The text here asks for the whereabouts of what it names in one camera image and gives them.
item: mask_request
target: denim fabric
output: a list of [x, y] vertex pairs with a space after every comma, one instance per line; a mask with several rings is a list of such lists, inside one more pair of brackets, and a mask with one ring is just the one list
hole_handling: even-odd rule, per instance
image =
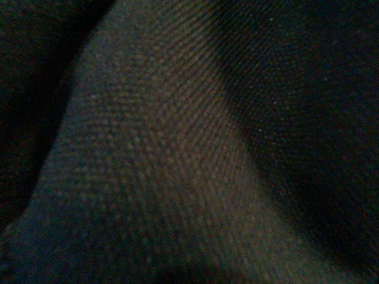
[[375, 15], [353, 0], [115, 1], [52, 79], [59, 111], [37, 96], [47, 118], [64, 111], [41, 172], [30, 145], [53, 134], [15, 143], [25, 167], [6, 152], [38, 182], [2, 236], [0, 279], [376, 283]]

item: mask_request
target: dark fabric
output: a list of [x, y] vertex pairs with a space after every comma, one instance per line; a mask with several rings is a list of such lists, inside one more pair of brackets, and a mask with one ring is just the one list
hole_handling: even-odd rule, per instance
[[98, 3], [1, 11], [0, 280], [376, 283], [375, 1]]

